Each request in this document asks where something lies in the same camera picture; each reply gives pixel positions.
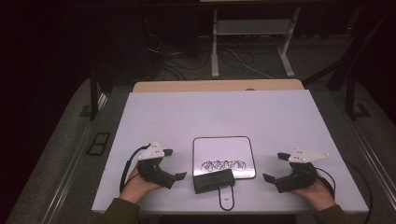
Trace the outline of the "small whiteboard with handle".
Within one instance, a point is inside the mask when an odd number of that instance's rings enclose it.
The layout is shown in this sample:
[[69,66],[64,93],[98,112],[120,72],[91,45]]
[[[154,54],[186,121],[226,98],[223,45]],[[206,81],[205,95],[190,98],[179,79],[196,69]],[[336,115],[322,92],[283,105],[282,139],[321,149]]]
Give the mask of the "small whiteboard with handle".
[[[196,175],[226,169],[232,170],[235,182],[256,176],[253,151],[247,136],[197,137],[193,140],[192,181]],[[218,194],[219,207],[223,211],[234,208],[234,185],[212,190]]]

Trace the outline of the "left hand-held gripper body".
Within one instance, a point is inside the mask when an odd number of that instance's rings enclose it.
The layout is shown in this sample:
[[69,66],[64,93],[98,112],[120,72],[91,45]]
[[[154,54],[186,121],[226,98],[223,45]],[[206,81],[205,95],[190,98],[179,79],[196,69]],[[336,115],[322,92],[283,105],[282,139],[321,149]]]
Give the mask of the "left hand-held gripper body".
[[173,175],[166,173],[160,167],[164,157],[163,147],[159,142],[155,142],[138,157],[137,169],[148,182],[170,189],[176,180]]

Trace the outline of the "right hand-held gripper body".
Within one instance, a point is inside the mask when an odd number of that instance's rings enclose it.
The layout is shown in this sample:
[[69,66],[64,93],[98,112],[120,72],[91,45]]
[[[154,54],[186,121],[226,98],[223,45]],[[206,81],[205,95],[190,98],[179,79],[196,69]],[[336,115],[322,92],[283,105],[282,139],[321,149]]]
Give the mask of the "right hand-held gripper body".
[[290,154],[288,162],[291,167],[291,174],[280,177],[276,180],[276,188],[279,193],[289,192],[296,189],[305,189],[314,184],[318,174],[313,161],[326,159],[329,153],[317,152],[307,149],[297,148]]

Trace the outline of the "person's left hand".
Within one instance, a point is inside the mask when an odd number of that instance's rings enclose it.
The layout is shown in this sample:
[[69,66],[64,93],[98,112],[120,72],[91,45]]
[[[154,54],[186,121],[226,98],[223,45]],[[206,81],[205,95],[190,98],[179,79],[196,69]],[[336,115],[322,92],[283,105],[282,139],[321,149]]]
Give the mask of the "person's left hand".
[[139,203],[149,193],[161,186],[152,182],[148,182],[140,176],[138,170],[134,168],[129,175],[129,179],[120,193],[120,199],[129,203]]

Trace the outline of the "black board eraser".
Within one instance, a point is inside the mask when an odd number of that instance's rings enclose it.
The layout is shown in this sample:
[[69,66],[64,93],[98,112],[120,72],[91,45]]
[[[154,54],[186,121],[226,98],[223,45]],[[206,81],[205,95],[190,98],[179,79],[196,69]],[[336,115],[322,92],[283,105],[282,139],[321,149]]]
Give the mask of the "black board eraser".
[[234,183],[235,179],[231,169],[196,175],[193,178],[193,186],[196,194],[209,192],[221,187],[233,186]]

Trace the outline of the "black metal stand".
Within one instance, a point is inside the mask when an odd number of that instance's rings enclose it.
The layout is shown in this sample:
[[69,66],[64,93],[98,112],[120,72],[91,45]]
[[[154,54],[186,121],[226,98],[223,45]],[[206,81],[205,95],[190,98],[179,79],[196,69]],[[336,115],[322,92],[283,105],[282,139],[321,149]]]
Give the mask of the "black metal stand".
[[363,9],[356,36],[328,83],[339,91],[346,83],[346,112],[352,119],[355,87],[360,83],[396,125],[396,1]]
[[99,112],[100,92],[112,92],[113,81],[110,75],[94,70],[90,71],[89,81],[90,104],[84,107],[80,115],[82,117],[90,117],[90,121],[93,121]]

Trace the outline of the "person's right hand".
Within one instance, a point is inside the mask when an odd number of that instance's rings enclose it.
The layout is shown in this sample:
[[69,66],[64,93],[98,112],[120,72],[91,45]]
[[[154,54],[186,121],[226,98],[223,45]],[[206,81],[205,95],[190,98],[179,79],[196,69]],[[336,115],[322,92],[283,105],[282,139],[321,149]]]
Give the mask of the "person's right hand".
[[316,211],[322,211],[336,205],[335,199],[319,178],[313,185],[305,189],[293,190],[292,193],[304,198]]

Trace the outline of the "light wooden table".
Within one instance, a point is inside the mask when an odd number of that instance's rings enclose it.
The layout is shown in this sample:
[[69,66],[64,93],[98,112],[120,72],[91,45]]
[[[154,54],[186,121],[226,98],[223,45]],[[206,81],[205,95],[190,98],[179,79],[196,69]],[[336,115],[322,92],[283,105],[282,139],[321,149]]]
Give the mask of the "light wooden table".
[[304,86],[298,79],[238,79],[138,82],[134,85],[133,92],[283,91],[303,89]]

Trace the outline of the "white metal stand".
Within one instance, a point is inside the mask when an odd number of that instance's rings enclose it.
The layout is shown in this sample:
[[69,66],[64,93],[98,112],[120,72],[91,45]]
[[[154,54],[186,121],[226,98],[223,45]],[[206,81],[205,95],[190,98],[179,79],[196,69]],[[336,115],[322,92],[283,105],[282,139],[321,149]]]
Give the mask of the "white metal stand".
[[290,41],[293,36],[301,9],[293,10],[289,19],[269,20],[220,20],[218,11],[213,12],[212,22],[212,50],[211,50],[211,75],[219,78],[218,37],[224,35],[283,35],[283,46],[277,50],[287,77],[295,77],[292,65],[287,56]]

